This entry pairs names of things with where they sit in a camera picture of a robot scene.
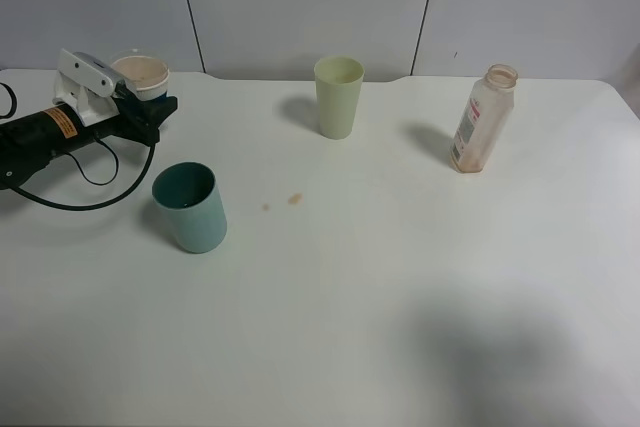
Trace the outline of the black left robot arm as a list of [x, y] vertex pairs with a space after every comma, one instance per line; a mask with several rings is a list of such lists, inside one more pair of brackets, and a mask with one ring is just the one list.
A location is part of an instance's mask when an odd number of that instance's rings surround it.
[[116, 106], [127, 111], [137, 107], [140, 117], [131, 120], [128, 115], [117, 113], [85, 126], [72, 107], [61, 103], [3, 124], [1, 179], [11, 186], [21, 186], [52, 160], [111, 136], [151, 147], [159, 142], [160, 125], [177, 111], [178, 99], [174, 96], [148, 102], [118, 99]]

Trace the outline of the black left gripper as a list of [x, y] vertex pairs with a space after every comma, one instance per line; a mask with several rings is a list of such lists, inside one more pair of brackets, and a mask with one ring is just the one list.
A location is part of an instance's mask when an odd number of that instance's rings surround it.
[[58, 105], [1, 125], [2, 160], [50, 160], [110, 135], [145, 146], [160, 140], [160, 126], [178, 110], [178, 99], [116, 98], [118, 115], [85, 127], [68, 106]]

